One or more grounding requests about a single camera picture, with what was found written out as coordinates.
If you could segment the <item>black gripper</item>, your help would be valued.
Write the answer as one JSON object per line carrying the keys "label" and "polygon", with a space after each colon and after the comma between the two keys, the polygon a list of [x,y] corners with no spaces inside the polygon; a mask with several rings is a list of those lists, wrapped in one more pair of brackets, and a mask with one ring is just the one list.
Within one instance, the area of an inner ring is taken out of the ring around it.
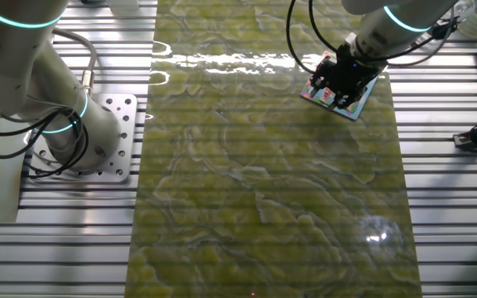
{"label": "black gripper", "polygon": [[323,88],[335,93],[334,104],[346,109],[359,99],[366,85],[382,71],[382,63],[364,62],[351,52],[349,44],[336,51],[324,54],[310,77],[309,95],[314,98]]}

